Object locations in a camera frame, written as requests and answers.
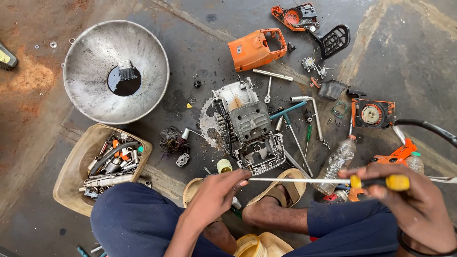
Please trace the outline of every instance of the navy blue pants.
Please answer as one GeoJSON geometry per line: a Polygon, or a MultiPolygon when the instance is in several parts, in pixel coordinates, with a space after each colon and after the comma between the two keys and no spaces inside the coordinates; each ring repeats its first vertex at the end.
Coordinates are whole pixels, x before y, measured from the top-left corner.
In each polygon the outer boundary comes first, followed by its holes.
{"type": "MultiPolygon", "coordinates": [[[[98,198],[90,223],[109,257],[158,257],[165,253],[183,210],[155,190],[129,182],[98,198]]],[[[397,228],[392,213],[378,201],[312,203],[308,230],[319,239],[284,256],[393,256],[397,228]]],[[[192,256],[231,255],[200,236],[192,256]]]]}

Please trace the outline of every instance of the wristband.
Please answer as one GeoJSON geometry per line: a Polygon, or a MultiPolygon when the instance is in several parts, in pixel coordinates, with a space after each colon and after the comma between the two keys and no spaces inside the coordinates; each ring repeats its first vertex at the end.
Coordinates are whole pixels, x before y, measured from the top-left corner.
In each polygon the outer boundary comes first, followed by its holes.
{"type": "Polygon", "coordinates": [[[403,241],[403,235],[404,235],[404,232],[399,228],[398,233],[397,233],[397,240],[398,240],[400,246],[405,251],[407,251],[408,253],[410,253],[410,254],[412,254],[414,256],[418,256],[418,257],[430,257],[430,256],[432,256],[432,257],[457,257],[457,248],[452,252],[443,253],[443,254],[436,254],[436,255],[431,255],[431,254],[426,254],[426,253],[422,253],[422,252],[416,251],[413,248],[411,248],[410,246],[408,246],[403,241]]]}

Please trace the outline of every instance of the concrete floor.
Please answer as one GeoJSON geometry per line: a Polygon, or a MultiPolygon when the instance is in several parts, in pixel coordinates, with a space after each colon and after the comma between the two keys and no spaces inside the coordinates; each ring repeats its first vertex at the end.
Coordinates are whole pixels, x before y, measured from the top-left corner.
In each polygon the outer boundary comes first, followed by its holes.
{"type": "MultiPolygon", "coordinates": [[[[212,89],[232,83],[238,74],[227,42],[250,32],[278,27],[287,42],[297,50],[274,64],[262,67],[295,77],[292,83],[273,79],[272,100],[275,106],[288,107],[288,98],[314,95],[309,87],[308,74],[301,59],[313,56],[317,44],[305,33],[292,32],[270,14],[276,1],[201,0],[63,0],[53,1],[1,1],[0,40],[19,58],[13,72],[0,70],[0,100],[3,140],[0,142],[0,187],[6,192],[0,199],[0,246],[23,257],[32,255],[78,256],[76,247],[95,246],[89,219],[56,203],[52,198],[55,179],[68,153],[80,135],[93,121],[84,117],[72,105],[63,89],[60,63],[70,46],[68,40],[76,38],[84,29],[101,21],[127,19],[149,29],[163,44],[170,62],[170,83],[165,95],[167,101],[146,117],[121,128],[151,142],[155,148],[146,170],[158,178],[158,190],[180,201],[184,185],[195,177],[205,176],[203,167],[215,170],[222,156],[199,137],[190,137],[191,159],[184,168],[178,168],[172,156],[158,163],[160,149],[158,134],[175,126],[194,128],[204,102],[212,89]],[[50,41],[58,43],[49,48],[50,41]],[[203,81],[199,89],[193,88],[193,76],[203,81]],[[194,108],[187,109],[187,99],[197,100],[194,108]]],[[[292,1],[281,3],[295,6],[292,1]]],[[[337,79],[354,89],[366,91],[376,100],[395,101],[398,118],[417,118],[433,122],[452,133],[457,113],[453,99],[457,97],[456,75],[452,67],[457,61],[457,4],[452,0],[358,0],[314,3],[321,22],[321,32],[338,24],[351,29],[351,43],[342,52],[325,62],[330,70],[328,79],[337,79]]],[[[251,71],[239,73],[251,77],[256,91],[263,98],[268,80],[251,71]]],[[[342,100],[350,101],[345,96],[342,100]]],[[[318,99],[324,138],[334,146],[348,131],[348,117],[342,127],[336,127],[330,109],[334,102],[318,99]]],[[[292,113],[291,120],[299,137],[304,141],[306,124],[301,112],[292,113]]],[[[422,153],[425,173],[435,176],[457,175],[457,151],[450,144],[420,128],[404,127],[422,153]]],[[[283,131],[286,148],[299,160],[299,152],[289,132],[283,131]]],[[[389,155],[400,146],[395,134],[389,130],[354,129],[358,153],[351,166],[365,165],[373,155],[389,155]]],[[[317,140],[309,144],[309,164],[318,173],[327,148],[317,140]]],[[[262,174],[272,177],[282,172],[276,169],[262,174]]],[[[267,184],[248,185],[239,192],[245,205],[266,188],[267,184]]],[[[320,197],[308,187],[297,207],[306,207],[313,198],[320,197]]],[[[440,185],[451,219],[457,222],[457,205],[452,185],[440,185]]],[[[241,222],[231,213],[224,219],[235,237],[248,232],[261,232],[254,228],[241,229],[241,222]]],[[[307,242],[306,237],[276,232],[293,247],[307,242]]]]}

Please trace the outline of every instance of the hand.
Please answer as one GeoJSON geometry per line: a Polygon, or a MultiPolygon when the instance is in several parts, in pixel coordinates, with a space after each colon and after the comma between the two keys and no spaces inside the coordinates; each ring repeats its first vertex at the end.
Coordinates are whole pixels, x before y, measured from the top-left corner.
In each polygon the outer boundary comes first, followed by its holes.
{"type": "Polygon", "coordinates": [[[236,192],[248,184],[251,172],[237,169],[207,176],[185,210],[203,230],[217,217],[230,209],[236,192]]]}
{"type": "Polygon", "coordinates": [[[423,174],[417,174],[400,164],[372,163],[367,167],[341,170],[341,178],[358,175],[362,180],[404,174],[409,178],[409,190],[394,192],[380,185],[370,186],[365,194],[377,198],[397,218],[410,247],[429,254],[448,253],[457,248],[454,227],[447,214],[443,195],[423,174]]]}

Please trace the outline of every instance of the metal bowl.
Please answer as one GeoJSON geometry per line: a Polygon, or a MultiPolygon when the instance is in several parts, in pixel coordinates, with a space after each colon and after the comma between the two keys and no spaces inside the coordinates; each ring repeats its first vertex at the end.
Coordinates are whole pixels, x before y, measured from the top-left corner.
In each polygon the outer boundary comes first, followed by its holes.
{"type": "Polygon", "coordinates": [[[160,102],[170,78],[162,44],[145,27],[130,21],[106,21],[84,31],[70,47],[64,84],[74,106],[88,118],[105,124],[134,122],[160,102]],[[108,74],[122,60],[141,73],[133,95],[118,96],[109,88],[108,74]]]}

